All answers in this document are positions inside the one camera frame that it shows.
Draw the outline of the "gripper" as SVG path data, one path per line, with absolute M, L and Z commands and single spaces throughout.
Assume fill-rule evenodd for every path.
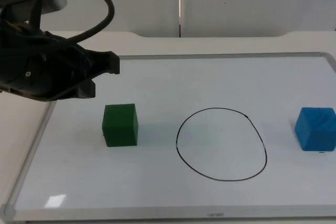
M 1 50 L 30 49 L 61 40 L 26 25 L 1 23 Z M 1 53 L 1 91 L 37 101 L 94 98 L 92 78 L 104 73 L 120 73 L 120 58 L 114 52 L 72 45 L 35 55 Z

